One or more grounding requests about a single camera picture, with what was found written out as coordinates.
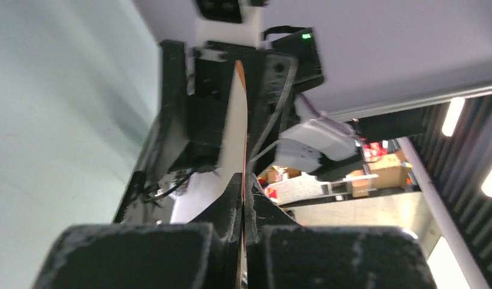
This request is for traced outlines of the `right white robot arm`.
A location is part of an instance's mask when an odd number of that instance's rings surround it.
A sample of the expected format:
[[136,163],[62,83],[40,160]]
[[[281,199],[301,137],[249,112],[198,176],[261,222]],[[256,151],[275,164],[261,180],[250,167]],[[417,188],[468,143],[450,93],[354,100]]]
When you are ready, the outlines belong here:
[[321,175],[361,162],[354,128],[335,123],[304,95],[325,80],[313,29],[274,26],[262,40],[271,34],[278,39],[268,48],[207,40],[187,50],[179,40],[160,42],[161,103],[116,223],[128,222],[138,204],[159,207],[193,176],[223,175],[220,156],[236,61],[245,70],[246,153],[253,172],[276,164]]

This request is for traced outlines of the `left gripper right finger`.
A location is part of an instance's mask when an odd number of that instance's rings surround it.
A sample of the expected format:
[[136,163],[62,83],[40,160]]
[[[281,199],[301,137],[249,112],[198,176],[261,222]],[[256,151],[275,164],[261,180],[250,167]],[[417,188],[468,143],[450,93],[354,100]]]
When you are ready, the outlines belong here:
[[435,288],[415,236],[395,226],[302,226],[244,178],[249,288]]

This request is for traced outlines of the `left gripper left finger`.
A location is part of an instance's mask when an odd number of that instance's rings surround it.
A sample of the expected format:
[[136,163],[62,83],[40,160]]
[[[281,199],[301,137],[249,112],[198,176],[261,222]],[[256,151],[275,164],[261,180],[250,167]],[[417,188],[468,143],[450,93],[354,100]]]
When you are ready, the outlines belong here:
[[52,245],[34,288],[239,288],[241,191],[186,224],[77,225]]

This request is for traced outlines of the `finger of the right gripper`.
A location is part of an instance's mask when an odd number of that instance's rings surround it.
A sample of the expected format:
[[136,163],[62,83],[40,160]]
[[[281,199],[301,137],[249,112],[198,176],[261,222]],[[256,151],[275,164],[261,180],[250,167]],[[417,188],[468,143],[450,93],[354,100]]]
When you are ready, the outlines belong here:
[[297,59],[288,54],[269,53],[263,60],[261,78],[255,85],[249,121],[244,174],[254,173],[256,162],[271,150],[279,137],[276,128],[297,71]]
[[140,152],[114,223],[126,221],[126,212],[137,200],[155,195],[161,180],[187,145],[185,108],[187,75],[185,43],[163,40],[160,49],[160,92],[157,115]]

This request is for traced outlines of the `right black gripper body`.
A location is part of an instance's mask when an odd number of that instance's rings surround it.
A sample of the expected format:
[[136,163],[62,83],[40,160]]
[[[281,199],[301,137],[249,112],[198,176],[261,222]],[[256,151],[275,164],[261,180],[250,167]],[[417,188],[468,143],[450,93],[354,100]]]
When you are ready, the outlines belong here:
[[231,88],[233,65],[240,60],[246,80],[248,127],[253,108],[255,85],[259,83],[266,54],[288,54],[297,59],[297,71],[281,118],[276,123],[279,137],[274,147],[266,152],[257,166],[265,168],[273,163],[280,145],[280,135],[295,126],[294,101],[298,93],[321,85],[324,80],[317,53],[313,29],[297,26],[275,26],[263,36],[278,35],[269,48],[253,48],[216,41],[208,41],[193,48],[195,92],[190,95],[190,165],[198,168],[216,167],[221,150],[223,129]]

